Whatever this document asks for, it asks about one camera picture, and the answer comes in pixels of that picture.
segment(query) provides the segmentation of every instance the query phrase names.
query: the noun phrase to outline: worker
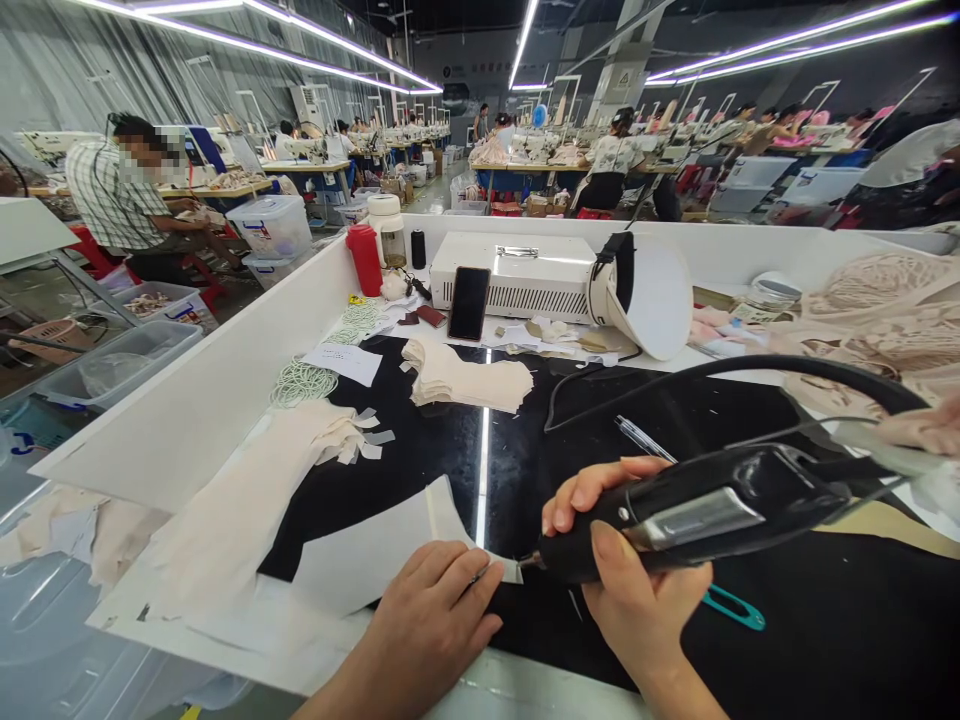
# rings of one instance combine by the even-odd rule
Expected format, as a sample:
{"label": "worker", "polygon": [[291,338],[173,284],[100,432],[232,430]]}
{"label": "worker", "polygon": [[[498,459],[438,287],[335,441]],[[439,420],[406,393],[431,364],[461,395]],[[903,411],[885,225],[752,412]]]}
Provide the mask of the worker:
{"label": "worker", "polygon": [[720,123],[714,128],[713,132],[707,137],[707,145],[700,151],[700,154],[717,155],[720,152],[725,152],[727,148],[732,147],[738,137],[753,129],[754,123],[750,121],[750,118],[753,117],[756,109],[757,104],[755,102],[744,103],[737,108],[737,112],[734,113],[731,119]]}
{"label": "worker", "polygon": [[78,143],[67,152],[66,176],[80,216],[94,239],[131,255],[191,254],[209,248],[235,274],[240,258],[210,231],[207,219],[186,222],[174,215],[198,204],[189,198],[164,201],[153,182],[177,153],[156,128],[128,113],[111,113],[112,140]]}
{"label": "worker", "polygon": [[277,149],[277,160],[295,160],[296,155],[293,152],[293,123],[289,120],[280,121],[280,132],[273,144]]}
{"label": "worker", "polygon": [[[744,143],[743,152],[740,154],[748,156],[763,155],[773,145],[773,141],[778,138],[795,140],[800,130],[801,110],[802,108],[797,103],[785,107],[771,125],[757,128],[752,137]],[[732,166],[731,158],[728,157],[727,162]]]}
{"label": "worker", "polygon": [[617,110],[610,121],[610,132],[597,139],[580,158],[581,167],[589,167],[587,177],[577,188],[575,209],[613,210],[623,195],[623,183],[634,168],[643,163],[640,138],[630,135],[633,108]]}
{"label": "worker", "polygon": [[[543,533],[568,532],[576,513],[591,509],[602,490],[668,465],[640,457],[581,470],[544,506]],[[651,577],[622,533],[602,522],[590,529],[600,581],[582,586],[584,599],[653,717],[727,720],[680,645],[713,579],[711,564]],[[487,612],[503,566],[488,563],[487,553],[462,542],[417,550],[383,594],[360,642],[292,720],[426,715],[503,626]]]}
{"label": "worker", "polygon": [[941,193],[931,187],[933,166],[960,163],[960,118],[928,125],[887,148],[860,176],[843,204],[854,206],[857,227],[901,230],[929,224]]}
{"label": "worker", "polygon": [[873,117],[876,114],[873,108],[866,108],[844,120],[843,124],[850,128],[847,137],[851,140],[859,140],[873,125]]}
{"label": "worker", "polygon": [[513,118],[507,113],[498,113],[495,122],[497,126],[494,129],[494,133],[497,136],[497,140],[499,140],[503,146],[503,151],[509,155],[510,143],[517,132],[517,127],[513,124]]}
{"label": "worker", "polygon": [[331,165],[348,162],[350,153],[357,151],[357,146],[347,136],[347,130],[349,125],[337,120],[337,133],[327,138],[327,161]]}
{"label": "worker", "polygon": [[484,103],[480,106],[480,112],[473,119],[473,141],[482,140],[490,134],[490,128],[487,127],[487,116],[490,114],[490,106]]}

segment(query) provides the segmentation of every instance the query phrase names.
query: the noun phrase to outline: beige fabric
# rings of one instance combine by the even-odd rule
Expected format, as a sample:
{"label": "beige fabric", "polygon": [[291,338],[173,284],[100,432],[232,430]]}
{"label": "beige fabric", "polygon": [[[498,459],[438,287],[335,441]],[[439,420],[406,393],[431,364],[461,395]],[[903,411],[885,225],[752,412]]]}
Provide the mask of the beige fabric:
{"label": "beige fabric", "polygon": [[522,363],[464,362],[449,345],[427,338],[408,340],[403,357],[418,373],[410,398],[417,406],[459,402],[516,413],[533,389],[533,375]]}
{"label": "beige fabric", "polygon": [[960,560],[960,543],[921,525],[884,503],[872,502],[833,525],[821,525],[817,532],[875,535],[906,543],[951,560]]}
{"label": "beige fabric", "polygon": [[279,410],[157,534],[153,562],[164,594],[154,607],[171,617],[205,612],[252,592],[290,498],[307,471],[362,442],[356,411],[307,400]]}

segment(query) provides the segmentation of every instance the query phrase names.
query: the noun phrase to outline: paper note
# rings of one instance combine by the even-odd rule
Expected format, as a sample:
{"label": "paper note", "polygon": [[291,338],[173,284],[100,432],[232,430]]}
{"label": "paper note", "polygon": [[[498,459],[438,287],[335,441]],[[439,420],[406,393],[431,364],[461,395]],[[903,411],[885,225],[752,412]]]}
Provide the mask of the paper note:
{"label": "paper note", "polygon": [[89,565],[93,540],[97,536],[98,511],[98,507],[92,507],[51,519],[49,551],[62,552]]}
{"label": "paper note", "polygon": [[303,356],[305,363],[333,370],[366,387],[373,385],[373,378],[377,375],[381,360],[382,355],[361,350],[355,345],[336,343],[320,343]]}

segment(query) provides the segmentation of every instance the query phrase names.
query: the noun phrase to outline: black phone screen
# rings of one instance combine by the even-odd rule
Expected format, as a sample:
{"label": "black phone screen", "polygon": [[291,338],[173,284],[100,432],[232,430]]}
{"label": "black phone screen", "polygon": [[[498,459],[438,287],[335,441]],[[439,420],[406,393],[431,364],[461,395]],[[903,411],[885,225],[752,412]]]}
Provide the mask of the black phone screen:
{"label": "black phone screen", "polygon": [[457,268],[450,304],[447,334],[463,340],[479,340],[483,334],[483,315],[487,308],[490,271],[486,268]]}

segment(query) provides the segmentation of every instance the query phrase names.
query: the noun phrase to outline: white machine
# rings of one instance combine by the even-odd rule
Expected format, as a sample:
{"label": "white machine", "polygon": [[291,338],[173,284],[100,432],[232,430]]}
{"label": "white machine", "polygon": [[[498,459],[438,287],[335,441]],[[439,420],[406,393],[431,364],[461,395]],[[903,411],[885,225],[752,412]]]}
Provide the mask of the white machine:
{"label": "white machine", "polygon": [[62,172],[67,151],[80,142],[103,140],[100,133],[77,132],[73,130],[27,130],[14,133],[24,149],[45,165]]}
{"label": "white machine", "polygon": [[581,238],[449,232],[430,268],[440,310],[451,306],[458,267],[490,269],[490,315],[613,326],[657,360],[677,355],[690,333],[690,274],[662,237],[615,232],[595,253]]}
{"label": "white machine", "polygon": [[458,267],[490,268],[489,314],[589,323],[587,274],[594,260],[580,238],[450,232],[430,267],[433,302],[450,308]]}

